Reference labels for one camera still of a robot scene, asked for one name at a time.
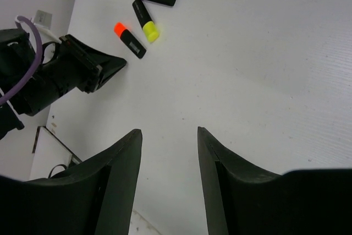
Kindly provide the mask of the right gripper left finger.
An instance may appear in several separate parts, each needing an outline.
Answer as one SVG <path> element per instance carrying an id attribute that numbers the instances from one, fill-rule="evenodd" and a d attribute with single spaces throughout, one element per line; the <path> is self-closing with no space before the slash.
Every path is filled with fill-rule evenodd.
<path id="1" fill-rule="evenodd" d="M 128 234 L 142 132 L 51 178 L 1 177 L 1 234 Z"/>

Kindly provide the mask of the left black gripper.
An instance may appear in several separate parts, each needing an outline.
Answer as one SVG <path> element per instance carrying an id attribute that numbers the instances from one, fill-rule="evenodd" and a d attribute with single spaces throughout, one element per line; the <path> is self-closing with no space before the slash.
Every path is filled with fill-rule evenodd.
<path id="1" fill-rule="evenodd" d="M 61 49 L 58 59 L 68 66 L 69 80 L 87 94 L 104 86 L 116 73 L 127 65 L 124 58 L 100 52 L 79 41 L 71 34 L 59 38 Z"/>

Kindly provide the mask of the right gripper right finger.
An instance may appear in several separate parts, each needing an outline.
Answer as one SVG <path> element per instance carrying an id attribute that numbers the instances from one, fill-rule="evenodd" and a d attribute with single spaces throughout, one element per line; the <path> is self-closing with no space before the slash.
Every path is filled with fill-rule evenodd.
<path id="1" fill-rule="evenodd" d="M 204 127 L 197 148 L 209 234 L 351 234 L 351 169 L 275 174 Z"/>

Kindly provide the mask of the black orange-capped highlighter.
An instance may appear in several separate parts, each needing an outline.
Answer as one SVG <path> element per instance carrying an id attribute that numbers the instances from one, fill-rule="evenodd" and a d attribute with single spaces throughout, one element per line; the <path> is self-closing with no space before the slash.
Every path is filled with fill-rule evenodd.
<path id="1" fill-rule="evenodd" d="M 146 48 L 121 22 L 115 24 L 114 32 L 138 59 L 144 57 Z"/>

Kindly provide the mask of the yellow-capped black marker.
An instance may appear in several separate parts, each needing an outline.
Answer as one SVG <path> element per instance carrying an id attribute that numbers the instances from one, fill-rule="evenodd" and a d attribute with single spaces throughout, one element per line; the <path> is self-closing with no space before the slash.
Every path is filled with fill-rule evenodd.
<path id="1" fill-rule="evenodd" d="M 146 6 L 142 0 L 133 1 L 132 6 L 148 42 L 153 43 L 158 39 L 160 34 L 146 9 Z"/>

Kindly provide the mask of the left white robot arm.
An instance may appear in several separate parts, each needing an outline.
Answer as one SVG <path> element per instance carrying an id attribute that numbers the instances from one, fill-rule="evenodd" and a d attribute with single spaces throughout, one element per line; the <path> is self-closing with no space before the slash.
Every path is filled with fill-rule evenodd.
<path id="1" fill-rule="evenodd" d="M 71 34 L 42 44 L 36 59 L 29 33 L 1 30 L 1 90 L 10 96 L 1 104 L 1 137 L 24 128 L 20 114 L 34 116 L 74 88 L 93 93 L 126 64 Z"/>

